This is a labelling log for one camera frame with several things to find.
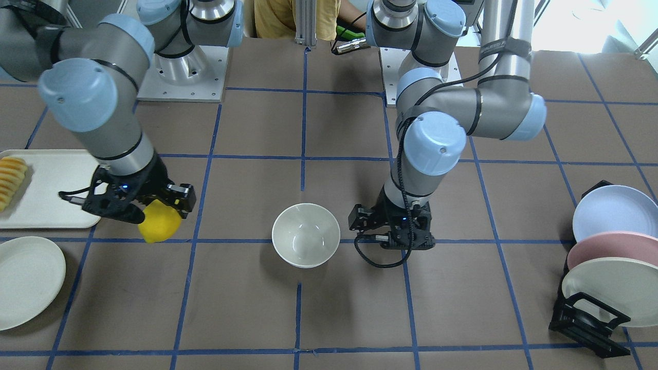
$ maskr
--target plate holder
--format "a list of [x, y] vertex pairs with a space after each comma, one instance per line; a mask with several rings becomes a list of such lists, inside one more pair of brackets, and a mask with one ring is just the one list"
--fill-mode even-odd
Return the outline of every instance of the plate holder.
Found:
[[[584, 198], [587, 194], [602, 188], [604, 186], [612, 185], [612, 183], [601, 180], [596, 185], [592, 186], [589, 190], [584, 192], [580, 199]], [[564, 275], [567, 275], [569, 268], [565, 262]], [[562, 280], [557, 290], [557, 300], [553, 306], [553, 317], [548, 328], [553, 331], [562, 333], [563, 335], [575, 340], [586, 348], [591, 349], [600, 358], [610, 358], [619, 356], [629, 356], [630, 350], [624, 346], [616, 343], [610, 339], [613, 330], [620, 324], [627, 323], [631, 318], [617, 309], [599, 301], [598, 299], [590, 296], [587, 293], [579, 292], [573, 294], [571, 297], [566, 298], [562, 293]], [[608, 323], [604, 323], [589, 313], [582, 311], [575, 307], [576, 302], [586, 300], [591, 304], [596, 305], [598, 308], [605, 310], [615, 318]]]

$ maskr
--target yellow shirt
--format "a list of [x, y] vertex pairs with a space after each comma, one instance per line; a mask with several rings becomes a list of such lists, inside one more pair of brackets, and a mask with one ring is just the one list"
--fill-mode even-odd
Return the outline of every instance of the yellow shirt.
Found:
[[[336, 38], [340, 0], [317, 0], [315, 34], [321, 40]], [[260, 38], [295, 38], [295, 0], [254, 0], [256, 34]]]

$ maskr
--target light blue cap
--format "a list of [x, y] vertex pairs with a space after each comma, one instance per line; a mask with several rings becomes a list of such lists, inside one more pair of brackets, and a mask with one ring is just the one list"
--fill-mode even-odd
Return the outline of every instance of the light blue cap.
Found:
[[466, 132], [443, 112], [426, 112], [411, 123], [405, 135], [405, 155], [416, 170], [439, 176], [459, 161], [466, 146]]
[[89, 59], [55, 63], [41, 74], [38, 88], [57, 122], [73, 132], [103, 126], [116, 109], [118, 94], [112, 76]]
[[0, 81], [20, 82], [0, 66]]
[[507, 136], [505, 140], [531, 140], [539, 134], [545, 122], [546, 103], [540, 95], [532, 94], [532, 102], [526, 116], [521, 121], [519, 127], [510, 136]]
[[397, 82], [397, 97], [400, 98], [400, 94], [405, 91], [406, 88], [411, 86], [411, 84], [423, 80], [425, 78], [436, 78], [441, 80], [441, 75], [439, 72], [427, 67], [414, 68], [409, 72], [405, 73], [400, 81]]
[[151, 66], [151, 59], [153, 59], [153, 52], [155, 51], [155, 40], [153, 35], [146, 26], [142, 23], [139, 23], [138, 20], [132, 18], [131, 16], [125, 14], [110, 14], [107, 15], [101, 23], [109, 23], [113, 26], [117, 26], [124, 30], [127, 34], [131, 35], [132, 38], [137, 41], [146, 54], [146, 59], [149, 60], [149, 66]]
[[425, 4], [425, 13], [430, 22], [448, 36], [458, 38], [464, 32], [466, 14], [451, 0], [428, 0]]
[[179, 4], [180, 0], [139, 0], [137, 14], [142, 24], [150, 26], [168, 17]]
[[228, 36], [228, 43], [226, 47], [237, 47], [242, 43], [243, 32], [243, 19], [242, 19], [242, 1], [235, 2], [235, 14], [233, 15], [233, 26], [231, 27], [231, 34]]
[[377, 46], [377, 41], [374, 39], [374, 34], [372, 33], [372, 25], [374, 24], [374, 19], [372, 19], [372, 4], [374, 0], [368, 0], [368, 7], [366, 8], [366, 43], [370, 46]]

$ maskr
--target pink plate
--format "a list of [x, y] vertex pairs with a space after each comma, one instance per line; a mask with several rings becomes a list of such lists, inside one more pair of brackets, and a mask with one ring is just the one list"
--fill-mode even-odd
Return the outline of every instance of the pink plate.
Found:
[[585, 261], [603, 257], [631, 258], [658, 266], [658, 239], [631, 231], [600, 232], [571, 248], [567, 266], [571, 270]]

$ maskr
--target bread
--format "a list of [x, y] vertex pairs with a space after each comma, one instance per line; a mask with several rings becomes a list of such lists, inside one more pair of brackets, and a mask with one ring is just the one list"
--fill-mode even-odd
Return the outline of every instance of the bread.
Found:
[[9, 205], [14, 194], [25, 179], [28, 166], [21, 158], [0, 158], [0, 212]]

